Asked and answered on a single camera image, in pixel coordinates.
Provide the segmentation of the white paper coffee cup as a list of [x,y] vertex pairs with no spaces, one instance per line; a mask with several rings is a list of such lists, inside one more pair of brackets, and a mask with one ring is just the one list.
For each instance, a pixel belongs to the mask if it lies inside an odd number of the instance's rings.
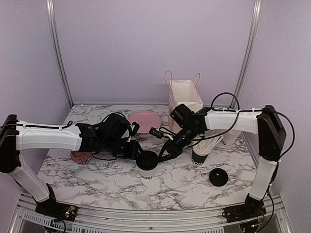
[[144,169],[139,168],[139,172],[144,179],[149,180],[156,175],[157,167],[150,169],[150,170],[144,170]]

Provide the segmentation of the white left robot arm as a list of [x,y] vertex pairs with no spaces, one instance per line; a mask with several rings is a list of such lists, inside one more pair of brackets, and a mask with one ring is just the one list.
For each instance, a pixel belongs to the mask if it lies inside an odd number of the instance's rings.
[[69,122],[67,125],[42,125],[17,120],[9,115],[0,128],[0,171],[11,176],[28,191],[37,205],[51,216],[61,212],[53,189],[43,183],[27,166],[21,151],[29,149],[63,149],[98,154],[108,152],[116,158],[135,160],[142,152],[133,140],[139,129],[121,113],[112,113],[97,124]]

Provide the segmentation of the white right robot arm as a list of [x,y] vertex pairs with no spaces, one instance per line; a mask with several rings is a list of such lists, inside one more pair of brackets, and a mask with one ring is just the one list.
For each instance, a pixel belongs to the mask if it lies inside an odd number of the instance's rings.
[[264,198],[272,182],[286,139],[286,131],[274,107],[267,105],[263,109],[251,110],[204,107],[195,113],[181,104],[170,115],[181,130],[164,144],[158,162],[177,158],[183,148],[208,130],[234,130],[258,135],[259,165],[248,194],[250,200],[241,206],[241,214],[252,217],[260,208],[258,201]]

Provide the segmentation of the white paper takeout bag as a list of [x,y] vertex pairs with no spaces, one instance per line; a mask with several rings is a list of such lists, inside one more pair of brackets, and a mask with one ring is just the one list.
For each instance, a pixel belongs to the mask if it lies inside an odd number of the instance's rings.
[[[198,92],[201,74],[198,72],[192,80],[174,80],[170,70],[164,73],[164,81],[169,89],[169,115],[180,104],[185,104],[190,110],[197,112],[203,108],[203,101]],[[181,128],[169,116],[169,129],[177,133]]]

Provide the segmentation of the black cup holding straws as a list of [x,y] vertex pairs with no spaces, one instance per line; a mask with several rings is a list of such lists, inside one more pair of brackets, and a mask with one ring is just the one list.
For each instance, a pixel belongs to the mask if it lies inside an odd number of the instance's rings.
[[202,165],[207,159],[209,153],[202,150],[192,148],[191,161],[196,166]]

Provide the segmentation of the pink round plate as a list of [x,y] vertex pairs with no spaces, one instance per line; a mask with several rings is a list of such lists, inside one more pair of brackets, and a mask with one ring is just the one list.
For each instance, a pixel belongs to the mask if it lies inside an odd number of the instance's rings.
[[127,119],[130,123],[136,122],[139,125],[138,134],[148,134],[151,128],[159,128],[162,123],[159,114],[153,111],[137,111]]

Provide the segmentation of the bundle of white wrapped straws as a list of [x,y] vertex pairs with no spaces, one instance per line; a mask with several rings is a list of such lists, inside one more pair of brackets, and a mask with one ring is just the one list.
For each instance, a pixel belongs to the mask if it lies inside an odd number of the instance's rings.
[[200,143],[192,147],[192,150],[200,156],[208,155],[215,146],[217,146],[221,140],[223,139],[223,135],[217,136],[216,135],[223,133],[224,130],[208,130],[206,131],[203,136],[205,137],[212,137],[208,140],[202,140]]

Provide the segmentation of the black plastic cup lid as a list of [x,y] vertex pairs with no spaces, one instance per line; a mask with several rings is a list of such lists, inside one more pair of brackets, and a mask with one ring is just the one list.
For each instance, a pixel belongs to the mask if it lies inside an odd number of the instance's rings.
[[209,173],[210,182],[216,186],[224,186],[228,182],[228,174],[221,168],[215,168]]

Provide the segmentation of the red patterned small bowl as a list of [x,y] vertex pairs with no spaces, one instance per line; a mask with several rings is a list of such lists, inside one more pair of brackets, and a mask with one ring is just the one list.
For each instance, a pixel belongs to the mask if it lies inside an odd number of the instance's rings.
[[93,152],[79,152],[79,151],[72,151],[70,153],[71,159],[79,164],[88,163],[92,157]]

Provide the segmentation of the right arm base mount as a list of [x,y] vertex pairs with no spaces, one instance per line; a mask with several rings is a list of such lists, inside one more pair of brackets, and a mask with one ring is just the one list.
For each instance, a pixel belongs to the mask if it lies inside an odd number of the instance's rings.
[[245,204],[241,204],[224,208],[222,216],[226,218],[228,223],[231,223],[264,216],[266,213],[267,211],[263,206],[255,210],[253,207],[247,207]]

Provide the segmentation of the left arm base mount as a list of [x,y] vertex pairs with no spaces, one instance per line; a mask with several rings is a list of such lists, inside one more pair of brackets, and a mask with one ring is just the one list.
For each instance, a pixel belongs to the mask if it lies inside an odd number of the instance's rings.
[[60,203],[56,200],[52,187],[47,184],[49,198],[43,202],[36,202],[35,211],[46,216],[57,217],[60,220],[74,221],[77,214],[77,206]]

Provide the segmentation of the aluminium front rail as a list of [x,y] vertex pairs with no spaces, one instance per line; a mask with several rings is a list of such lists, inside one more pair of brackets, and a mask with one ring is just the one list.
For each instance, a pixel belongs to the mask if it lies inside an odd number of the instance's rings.
[[221,207],[143,211],[78,206],[74,221],[54,222],[52,217],[35,212],[31,197],[22,195],[9,227],[11,233],[291,233],[280,197],[265,199],[265,216],[227,222]]

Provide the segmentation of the left aluminium frame post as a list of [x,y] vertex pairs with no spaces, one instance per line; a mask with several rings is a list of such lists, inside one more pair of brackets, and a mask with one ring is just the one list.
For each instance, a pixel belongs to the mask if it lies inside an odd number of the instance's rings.
[[57,31],[57,24],[56,24],[56,17],[55,17],[55,11],[54,11],[54,1],[53,0],[46,0],[46,5],[47,5],[47,12],[48,12],[48,19],[49,19],[49,25],[50,25],[50,31],[52,35],[52,42],[53,42],[53,47],[54,47],[54,52],[56,56],[56,61],[58,65],[58,69],[60,72],[60,77],[61,77],[61,82],[65,91],[65,96],[67,99],[67,102],[72,108],[74,106],[72,94],[69,88],[69,82],[67,79],[66,71],[65,71],[65,66],[61,54],[61,46],[59,42],[59,37],[58,37],[58,31]]

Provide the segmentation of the aluminium frame post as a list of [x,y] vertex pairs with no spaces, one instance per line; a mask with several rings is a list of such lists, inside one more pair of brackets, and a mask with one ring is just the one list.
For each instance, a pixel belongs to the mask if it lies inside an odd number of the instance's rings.
[[50,25],[50,31],[52,35],[52,42],[53,42],[53,47],[54,47],[54,52],[56,56],[56,61],[58,65],[58,69],[60,72],[60,77],[61,77],[61,82],[65,91],[65,96],[67,99],[67,102],[72,108],[74,106],[72,94],[69,88],[69,82],[67,79],[66,71],[65,71],[65,66],[61,54],[61,46],[59,42],[59,37],[58,37],[58,31],[57,31],[57,24],[56,24],[56,17],[55,17],[55,11],[54,11],[54,1],[53,0],[46,0],[46,5],[47,5],[47,12],[48,12],[48,19],[49,19],[49,25]]
[[234,90],[234,95],[237,99],[239,99],[241,95],[242,88],[246,80],[246,74],[247,74],[249,63],[250,63],[251,55],[252,55],[252,52],[255,46],[258,26],[259,26],[261,6],[262,6],[262,0],[254,1],[253,13],[252,13],[252,18],[251,18],[251,23],[250,23],[249,36],[248,36],[247,43],[246,43],[245,54],[244,54],[242,66],[239,72],[238,81],[237,81],[237,84]]

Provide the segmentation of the right aluminium frame post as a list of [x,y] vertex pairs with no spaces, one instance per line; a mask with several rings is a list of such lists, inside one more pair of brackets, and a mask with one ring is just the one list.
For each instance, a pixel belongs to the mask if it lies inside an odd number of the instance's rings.
[[248,36],[247,43],[246,43],[245,54],[244,54],[242,66],[239,72],[238,81],[237,81],[237,84],[234,90],[234,95],[237,99],[239,99],[241,95],[242,88],[246,80],[246,74],[247,74],[249,63],[250,63],[251,55],[252,55],[252,52],[255,46],[258,26],[259,26],[261,6],[262,6],[262,0],[254,1],[253,13],[252,13],[252,18],[251,18],[251,23],[250,23],[249,36]]

